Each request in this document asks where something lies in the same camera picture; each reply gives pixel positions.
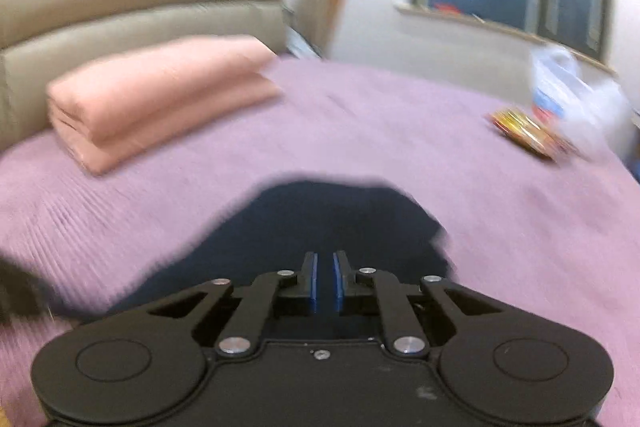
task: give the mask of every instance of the beige leather headboard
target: beige leather headboard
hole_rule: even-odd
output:
[[[281,0],[0,0],[0,152],[47,125],[45,86],[88,60],[185,35],[286,50]]]

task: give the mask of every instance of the pink folded quilt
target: pink folded quilt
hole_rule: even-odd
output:
[[[47,92],[58,119],[98,143],[275,57],[254,37],[183,38],[89,62]]]
[[[129,132],[100,144],[95,144],[82,132],[69,126],[66,115],[57,105],[49,105],[49,117],[76,160],[92,174],[105,174],[153,146],[236,110],[271,100],[279,94],[280,88],[260,74],[234,79],[201,92],[187,103],[164,110]]]

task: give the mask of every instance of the white plastic bag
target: white plastic bag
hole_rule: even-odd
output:
[[[580,79],[578,61],[562,46],[533,53],[533,112],[569,140],[582,156],[598,160],[631,123],[632,108],[620,86],[608,79],[595,87]]]

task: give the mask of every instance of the silver bolt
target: silver bolt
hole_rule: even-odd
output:
[[[394,342],[394,349],[406,355],[420,353],[425,346],[426,344],[424,343],[424,340],[419,339],[418,337],[400,337]]]
[[[242,337],[228,337],[220,341],[218,347],[225,353],[236,355],[247,351],[251,347],[251,342]]]
[[[326,349],[318,349],[314,353],[314,358],[316,360],[326,360],[331,356],[331,351],[327,351]]]

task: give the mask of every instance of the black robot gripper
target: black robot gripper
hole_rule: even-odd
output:
[[[401,284],[334,254],[350,339],[305,338],[316,267],[215,279],[79,327],[31,369],[50,427],[595,427],[609,355],[439,277]]]

